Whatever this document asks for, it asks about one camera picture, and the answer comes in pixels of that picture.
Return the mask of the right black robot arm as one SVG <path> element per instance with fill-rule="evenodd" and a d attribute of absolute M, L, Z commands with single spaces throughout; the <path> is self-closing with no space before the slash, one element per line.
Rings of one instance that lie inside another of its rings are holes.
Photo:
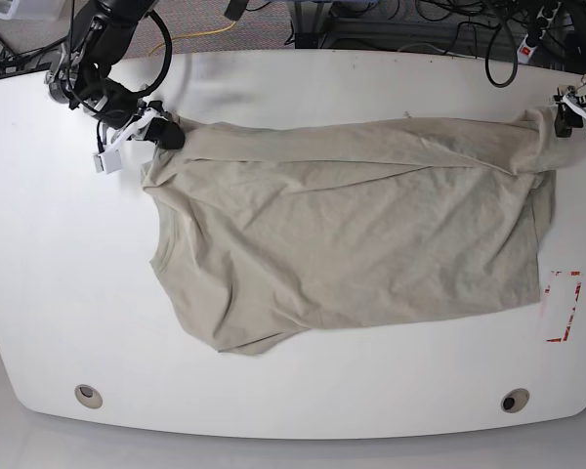
<path fill-rule="evenodd" d="M 81 107 L 97 120 L 100 151 L 108 147 L 109 130 L 125 131 L 129 140 L 152 142 L 165 150 L 185 144 L 185 131 L 162 102 L 146 100 L 167 77 L 173 52 L 172 36 L 154 5 L 153 1 L 89 1 L 79 12 L 71 12 L 69 32 L 46 73 L 53 101 L 71 109 Z M 152 20 L 161 32 L 163 63 L 153 82 L 132 91 L 109 75 L 143 19 Z"/>

